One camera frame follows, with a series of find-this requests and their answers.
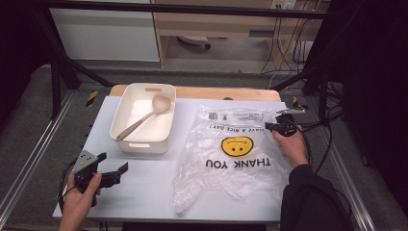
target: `aluminum rail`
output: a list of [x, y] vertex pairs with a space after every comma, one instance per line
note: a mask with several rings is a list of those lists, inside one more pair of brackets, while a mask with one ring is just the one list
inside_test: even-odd
[[111, 12], [151, 12], [151, 13], [197, 13], [219, 15], [241, 15], [261, 17], [287, 17], [328, 19], [340, 18], [343, 13], [327, 13], [322, 11], [293, 11], [275, 9], [191, 6], [172, 4], [143, 4], [143, 3], [117, 3], [117, 2], [91, 2], [67, 0], [37, 0], [37, 6], [54, 9], [92, 10]]
[[60, 126], [63, 118], [68, 111], [69, 106], [76, 94], [76, 90], [70, 90], [65, 96], [62, 108], [57, 114], [56, 118], [48, 123], [47, 128], [39, 139], [36, 147], [28, 158], [26, 164], [18, 174], [17, 178], [14, 180], [13, 185], [10, 187], [6, 196], [0, 204], [0, 230], [3, 229], [9, 218], [15, 204], [22, 195], [25, 187], [27, 186], [31, 176], [37, 168], [39, 161], [42, 158], [48, 144], [51, 142], [54, 134], [56, 133], [58, 127]]
[[[316, 105], [315, 100], [311, 100], [306, 98], [308, 105], [312, 111], [316, 120], [319, 120], [318, 116], [318, 106]], [[320, 126], [320, 132], [324, 141], [328, 143], [329, 141], [329, 132], [326, 127]], [[351, 208], [353, 210], [354, 216], [357, 220], [358, 225], [360, 226], [361, 230], [364, 231], [373, 231], [376, 230], [374, 223], [371, 220], [371, 216], [367, 211], [366, 205], [364, 204], [363, 199], [361, 198], [358, 190], [354, 184], [354, 181], [351, 178], [350, 173], [348, 172], [342, 157], [339, 154], [339, 151], [336, 148], [335, 143], [332, 142], [330, 148], [330, 160], [333, 164], [333, 168], [336, 170], [337, 176], [340, 179], [340, 183], [342, 184], [344, 194], [348, 198], [351, 204]]]

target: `floor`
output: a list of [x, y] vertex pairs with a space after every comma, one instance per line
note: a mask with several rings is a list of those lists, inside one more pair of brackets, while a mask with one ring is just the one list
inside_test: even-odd
[[[270, 85], [276, 84], [277, 81], [295, 74], [295, 71], [269, 72], [276, 70], [276, 67], [272, 62], [267, 62], [269, 52], [264, 41], [232, 38], [209, 38], [209, 40], [212, 43], [212, 48], [207, 50], [204, 47], [185, 44], [177, 38], [172, 38], [165, 66], [129, 62], [83, 63], [103, 74], [110, 81], [120, 84], [134, 82], [135, 77], [132, 75], [136, 74], [138, 75], [138, 82], [157, 81], [180, 86], [266, 89]], [[289, 63], [293, 69], [301, 69], [301, 65], [298, 67], [297, 62], [289, 61]], [[153, 78], [151, 73], [155, 72], [162, 72], [162, 75]], [[13, 163], [12, 165], [1, 166], [0, 198], [8, 196], [7, 193], [12, 187], [13, 180], [18, 177], [27, 160], [33, 159], [33, 150], [38, 149], [36, 146], [38, 140], [41, 139], [47, 126], [50, 125], [48, 115], [51, 115], [51, 87], [49, 79], [43, 78], [43, 76], [49, 76], [47, 67], [39, 69], [33, 75], [32, 82], [20, 105], [10, 117], [9, 125], [0, 132], [1, 163]], [[97, 109], [102, 103], [103, 95], [109, 94], [108, 89], [97, 87], [89, 78], [81, 76], [81, 79], [84, 86], [93, 87], [83, 88], [76, 92], [75, 103], [67, 111], [61, 127], [57, 129], [55, 134], [51, 134], [51, 141], [46, 149], [39, 152], [42, 159], [34, 160], [34, 162], [38, 161], [38, 166], [31, 171], [31, 175], [26, 177], [31, 179], [26, 182], [25, 190], [18, 192], [18, 200], [15, 201], [15, 204], [10, 205], [14, 207], [14, 210], [10, 214], [4, 213], [6, 211], [4, 210], [5, 201], [1, 204], [1, 221], [3, 221], [3, 217], [8, 218], [6, 230], [36, 230], [36, 228], [37, 230], [46, 230], [47, 228], [53, 230], [58, 225], [56, 220], [50, 218], [50, 209], [53, 209], [56, 204], [54, 185], [59, 182], [64, 163], [61, 163], [59, 158], [56, 159], [55, 155], [57, 153], [67, 159], [76, 156], [75, 153], [81, 150], [81, 144], [84, 144], [87, 139], [86, 135], [98, 113]], [[303, 83], [300, 81], [288, 90], [281, 92], [282, 99], [292, 105], [293, 93], [300, 94], [302, 85]], [[95, 100], [93, 108], [84, 107], [89, 94], [95, 88], [99, 89], [99, 96]], [[299, 103], [307, 104], [303, 97], [299, 97], [299, 100]], [[299, 122], [307, 122], [311, 118], [310, 116], [299, 116], [296, 119]], [[376, 230], [408, 230], [407, 217], [401, 213], [387, 187], [381, 181], [378, 172], [374, 168], [362, 165], [358, 146], [353, 141], [346, 123], [338, 119], [333, 122], [333, 127], [336, 147], [342, 154], [354, 183], [363, 197]], [[323, 134], [316, 130], [312, 131], [310, 136], [311, 140], [321, 141]], [[319, 155], [325, 150], [325, 145], [321, 142], [314, 142], [312, 148], [319, 159]], [[325, 177], [333, 180], [335, 186], [340, 189], [342, 184], [331, 167], [332, 163], [326, 162], [322, 172], [324, 172]], [[95, 227], [95, 225], [97, 226], [97, 223], [89, 223], [91, 227]]]

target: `black cable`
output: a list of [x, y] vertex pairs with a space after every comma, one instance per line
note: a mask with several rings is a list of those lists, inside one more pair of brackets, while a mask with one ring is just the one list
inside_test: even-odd
[[286, 60], [285, 55], [283, 54], [282, 49], [280, 48], [280, 42], [279, 42], [279, 35], [280, 35], [280, 30], [281, 30], [281, 24], [282, 24], [282, 18], [279, 17], [279, 25], [278, 25], [278, 37], [277, 37], [277, 43], [278, 43], [278, 50], [279, 53], [282, 56], [283, 61], [285, 62], [285, 64], [288, 66], [289, 70], [295, 71], [294, 69], [291, 68], [291, 66], [288, 64], [288, 61]]
[[267, 59], [267, 62], [265, 63], [264, 67], [261, 70], [261, 74], [264, 74], [264, 69], [265, 67], [267, 67], [267, 64], [269, 63], [270, 57], [272, 56], [272, 51], [273, 51], [273, 42], [274, 42], [274, 38], [275, 38], [275, 31], [276, 31], [276, 24], [278, 23], [278, 18], [275, 18], [275, 26], [273, 27], [273, 35], [272, 35], [272, 45], [270, 47], [270, 52], [269, 52], [269, 56]]
[[80, 185], [80, 183], [79, 183], [79, 184], [76, 184], [75, 186], [71, 187], [71, 189], [67, 190], [67, 191], [64, 193], [63, 198], [64, 198], [69, 192], [71, 192], [73, 189], [77, 188], [77, 186], [79, 186], [79, 185]]
[[339, 33], [337, 33], [328, 43], [327, 45], [323, 48], [323, 50], [318, 54], [317, 57], [315, 57], [312, 61], [310, 61], [309, 66], [313, 66], [315, 64], [319, 64], [318, 60], [321, 59], [321, 57], [323, 57], [323, 55], [326, 55], [325, 53], [327, 52], [327, 50], [329, 50], [329, 47], [331, 45], [333, 45], [333, 43], [337, 40], [337, 38], [339, 36], [342, 35], [342, 33], [345, 31], [345, 29], [347, 29], [348, 25], [351, 23], [351, 21], [354, 19], [354, 17], [356, 16], [357, 12], [360, 11], [360, 9], [362, 8], [362, 6], [364, 5], [364, 3], [367, 0], [362, 0], [359, 2], [359, 5], [355, 8], [355, 11], [352, 13], [352, 16], [350, 17], [350, 19], [346, 22], [346, 24], [344, 25], [344, 27], [339, 31]]
[[64, 191], [64, 181], [65, 181], [65, 177], [66, 174], [68, 173], [68, 170], [73, 167], [76, 163], [76, 159], [75, 161], [70, 162], [64, 169], [63, 171], [63, 175], [61, 176], [61, 180], [60, 180], [60, 187], [59, 187], [59, 191], [58, 191], [58, 203], [60, 205], [60, 209], [61, 209], [61, 213], [64, 210], [64, 196], [71, 191], [73, 188], [69, 189], [68, 191], [66, 191], [66, 193], [63, 195], [63, 191]]
[[309, 140], [307, 139], [305, 133], [300, 128], [298, 128], [296, 125], [294, 125], [294, 127], [296, 128], [298, 132], [300, 132], [300, 134], [303, 136], [303, 139], [305, 140], [306, 150], [308, 154], [308, 162], [309, 162], [309, 165], [312, 167], [313, 166], [313, 156], [312, 156], [312, 150], [310, 148]]
[[295, 58], [295, 54], [296, 54], [296, 50], [297, 50], [297, 45], [299, 44], [299, 41], [297, 40], [295, 43], [294, 43], [294, 47], [293, 47], [293, 52], [292, 52], [292, 60], [295, 62], [295, 63], [297, 63], [297, 60], [296, 60], [296, 58]]
[[[337, 107], [339, 107], [339, 105], [337, 105], [337, 106], [335, 106], [335, 107], [332, 107], [332, 108], [329, 110], [329, 112], [327, 113], [327, 118], [330, 117], [331, 111], [332, 111], [333, 109], [337, 108]], [[319, 164], [318, 168], [317, 168], [316, 171], [315, 171], [315, 174], [318, 174], [318, 173], [319, 173], [319, 171], [320, 171], [320, 169], [321, 169], [321, 166], [323, 165], [324, 161], [326, 160], [326, 158], [327, 158], [327, 156], [328, 156], [328, 153], [329, 153], [329, 151], [330, 151], [330, 147], [331, 147], [332, 140], [333, 140], [333, 134], [332, 134], [330, 122], [327, 123], [327, 129], [329, 130], [329, 142], [328, 142], [328, 144], [327, 144], [327, 148], [326, 148], [326, 151], [325, 151], [325, 153], [324, 153], [324, 155], [323, 155], [323, 158], [321, 159], [320, 164]]]
[[[301, 47], [301, 41], [300, 41], [300, 37], [301, 37], [301, 35], [302, 35], [302, 33], [303, 33], [303, 30], [305, 29], [305, 27], [306, 27], [306, 24], [307, 23], [309, 23], [309, 19], [308, 20], [306, 20], [305, 22], [303, 22], [303, 25], [302, 25], [302, 27], [300, 28], [300, 31], [299, 31], [299, 34], [297, 35], [297, 38], [296, 38], [296, 42], [294, 43], [294, 48], [293, 48], [293, 60], [295, 61], [295, 62], [297, 62], [297, 63], [301, 63], [301, 61], [300, 61], [300, 51], [301, 51], [301, 48], [300, 48], [300, 51], [299, 52], [297, 52], [297, 60], [295, 59], [295, 57], [294, 57], [294, 54], [295, 54], [295, 51], [297, 50], [297, 45], [299, 44], [299, 42], [300, 42], [300, 47]], [[305, 62], [305, 58], [304, 58], [304, 53], [305, 53], [305, 51], [303, 50], [303, 62]]]
[[300, 43], [300, 49], [299, 49], [299, 51], [297, 52], [297, 60], [298, 60], [298, 62], [296, 63], [296, 70], [297, 70], [297, 73], [299, 73], [299, 65], [300, 65], [300, 54], [301, 54], [301, 52], [302, 52], [302, 41], [300, 40], [300, 41], [296, 41], [296, 43]]
[[308, 163], [309, 163], [309, 166], [312, 167], [313, 166], [312, 150], [310, 148], [309, 140], [307, 139], [306, 135], [304, 134], [304, 132], [299, 127], [296, 126], [296, 124], [294, 122], [292, 122], [291, 120], [286, 119], [286, 118], [282, 118], [282, 119], [284, 121], [289, 122], [303, 136], [303, 139], [305, 140], [305, 144], [306, 144]]
[[[343, 111], [338, 111], [338, 112], [334, 113], [333, 115], [331, 115], [328, 118], [328, 121], [330, 122], [330, 121], [336, 120], [338, 117], [342, 116], [343, 114], [344, 114]], [[321, 123], [321, 121], [317, 121], [317, 122], [309, 122], [309, 123], [299, 123], [299, 125], [301, 125], [302, 128], [304, 127], [303, 132], [306, 133], [306, 132], [309, 132], [309, 131], [321, 126], [322, 123]]]
[[302, 59], [303, 64], [306, 63], [306, 58], [305, 57], [306, 57], [306, 41], [305, 41], [305, 43], [303, 43], [303, 59]]
[[[303, 8], [301, 9], [302, 11], [305, 10], [305, 7], [307, 6], [307, 2], [308, 2], [308, 1], [309, 1], [309, 0], [306, 0], [306, 1], [303, 3]], [[306, 26], [306, 24], [307, 24], [308, 21], [309, 21], [309, 19], [307, 19], [307, 20], [303, 23], [302, 27], [300, 28], [300, 32], [299, 32], [299, 34], [297, 35], [297, 38], [295, 39], [295, 44], [294, 44], [294, 48], [293, 48], [293, 61], [294, 61], [295, 63], [296, 63], [296, 60], [295, 60], [295, 58], [294, 58], [295, 50], [297, 49], [297, 45], [298, 45], [298, 43], [299, 43], [299, 41], [300, 41], [300, 36], [301, 36], [301, 34], [303, 33], [303, 30], [304, 30], [304, 28], [305, 28], [305, 26]], [[287, 52], [288, 52], [289, 49], [290, 49], [290, 47], [288, 47], [287, 50], [285, 51], [285, 55], [287, 54]], [[298, 60], [299, 60], [299, 61], [300, 61], [300, 52], [301, 52], [301, 42], [300, 42], [300, 50], [299, 50], [299, 52], [298, 52]], [[297, 74], [299, 73], [299, 63], [297, 63], [297, 65], [296, 65], [296, 73], [297, 73]]]

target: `metal frame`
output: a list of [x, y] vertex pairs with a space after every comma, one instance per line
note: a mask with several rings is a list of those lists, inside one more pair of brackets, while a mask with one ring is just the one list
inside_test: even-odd
[[[344, 16], [343, 13], [326, 13], [326, 12], [303, 12], [303, 11], [281, 11], [274, 9], [244, 9], [244, 8], [229, 8], [229, 7], [205, 7], [205, 6], [186, 6], [186, 5], [161, 5], [161, 4], [136, 4], [136, 3], [112, 3], [112, 2], [84, 2], [84, 1], [66, 1], [66, 0], [38, 0], [33, 1], [31, 13], [33, 19], [37, 22], [42, 32], [46, 35], [47, 40], [44, 42], [51, 48], [51, 57], [53, 59], [52, 78], [53, 78], [53, 116], [55, 118], [49, 125], [49, 128], [44, 133], [44, 136], [38, 142], [38, 146], [33, 151], [32, 156], [27, 161], [26, 166], [21, 170], [17, 180], [9, 190], [6, 198], [0, 205], [0, 229], [10, 215], [14, 204], [25, 188], [30, 176], [37, 166], [44, 149], [51, 140], [55, 130], [57, 129], [61, 119], [64, 117], [66, 110], [69, 107], [69, 102], [73, 97], [73, 93], [64, 100], [63, 109], [61, 103], [60, 76], [64, 78], [69, 89], [78, 89], [81, 87], [74, 69], [81, 71], [91, 79], [102, 84], [105, 87], [112, 87], [114, 84], [104, 80], [100, 76], [86, 69], [71, 60], [64, 52], [64, 47], [58, 40], [58, 35], [54, 33], [49, 25], [49, 21], [44, 16], [44, 10], [54, 9], [76, 9], [76, 10], [94, 10], [94, 11], [116, 11], [116, 12], [151, 12], [151, 13], [199, 13], [199, 14], [222, 14], [222, 15], [241, 15], [241, 16], [261, 16], [261, 17], [287, 17], [287, 18], [308, 18], [308, 19], [337, 19]], [[275, 87], [276, 90], [281, 90], [287, 85], [290, 85], [306, 75], [316, 71], [314, 66], [305, 69], [302, 73], [285, 83]], [[321, 132], [325, 139], [327, 134], [323, 128]], [[352, 179], [347, 172], [340, 155], [337, 153], [335, 146], [332, 151], [332, 162], [339, 177], [342, 179], [345, 194], [350, 199], [354, 215], [362, 230], [374, 230], [372, 220], [368, 214], [364, 202], [358, 194]]]
[[[221, 14], [221, 15], [241, 15], [260, 17], [287, 17], [287, 18], [308, 18], [308, 19], [336, 19], [343, 17], [343, 13], [327, 13], [320, 11], [282, 11], [275, 9], [247, 9], [231, 7], [209, 7], [209, 6], [189, 6], [189, 5], [166, 5], [166, 4], [142, 4], [142, 3], [113, 3], [113, 2], [90, 2], [90, 1], [67, 1], [67, 0], [37, 0], [32, 2], [31, 13], [33, 19], [38, 23], [46, 37], [44, 47], [50, 47], [50, 55], [55, 62], [52, 63], [53, 80], [57, 83], [63, 77], [69, 89], [78, 89], [81, 85], [74, 69], [80, 71], [102, 84], [105, 87], [112, 87], [115, 84], [106, 81], [102, 77], [86, 69], [82, 65], [71, 60], [65, 53], [62, 43], [58, 40], [44, 16], [44, 10], [54, 9], [76, 9], [92, 11], [114, 11], [114, 12], [151, 12], [151, 13], [199, 13], [199, 14]], [[53, 85], [53, 114], [55, 117], [61, 108], [60, 87]]]

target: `yellow smiley face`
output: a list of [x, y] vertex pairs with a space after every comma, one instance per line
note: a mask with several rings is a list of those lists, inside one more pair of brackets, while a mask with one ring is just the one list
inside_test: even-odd
[[221, 143], [222, 151], [233, 157], [240, 157], [248, 154], [253, 146], [254, 142], [249, 137], [226, 138]]

